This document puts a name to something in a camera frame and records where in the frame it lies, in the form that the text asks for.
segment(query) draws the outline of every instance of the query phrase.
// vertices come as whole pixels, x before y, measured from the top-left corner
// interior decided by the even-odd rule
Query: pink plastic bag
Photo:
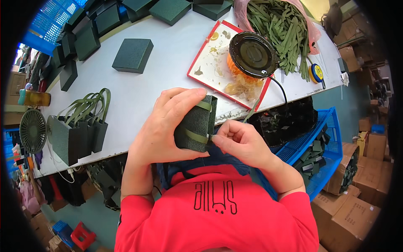
[[[237,18],[239,28],[241,28],[244,31],[254,32],[246,16],[246,8],[249,1],[250,0],[234,0],[234,12],[235,17]],[[281,0],[281,1],[286,1],[293,4],[305,17],[308,27],[309,48],[311,49],[311,52],[309,54],[311,55],[319,54],[319,50],[317,48],[312,47],[312,43],[313,42],[317,43],[317,41],[320,39],[321,34],[320,31],[315,27],[315,25],[306,15],[302,3],[299,0]]]

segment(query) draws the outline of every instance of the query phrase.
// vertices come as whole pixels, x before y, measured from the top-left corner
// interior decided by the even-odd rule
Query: black power cable
[[[285,116],[287,116],[288,115],[288,106],[287,106],[288,103],[287,103],[287,97],[286,97],[285,92],[284,92],[284,88],[282,87],[282,85],[275,78],[273,78],[271,76],[269,76],[269,78],[272,79],[275,83],[277,83],[277,85],[281,88],[281,91],[283,92],[284,101],[285,101],[285,111],[286,111]]]

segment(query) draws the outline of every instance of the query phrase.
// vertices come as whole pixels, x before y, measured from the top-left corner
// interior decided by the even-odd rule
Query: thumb
[[[234,157],[239,157],[244,152],[242,144],[239,144],[223,135],[214,135],[211,140],[222,151],[229,153]]]
[[[188,149],[179,149],[179,151],[175,153],[175,158],[178,158],[178,160],[193,160],[196,158],[206,158],[208,156],[210,156],[208,152],[198,152]]]

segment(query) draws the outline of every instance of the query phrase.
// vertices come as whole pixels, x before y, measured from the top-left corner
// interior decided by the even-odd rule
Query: yellow tape measure
[[[320,83],[323,81],[323,72],[318,64],[312,64],[309,68],[309,75],[315,83]]]

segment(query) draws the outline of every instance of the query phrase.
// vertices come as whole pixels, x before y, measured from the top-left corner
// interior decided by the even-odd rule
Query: red t-shirt
[[[314,251],[318,230],[309,196],[295,192],[279,202],[232,165],[200,167],[172,178],[155,203],[141,196],[121,202],[115,252]]]

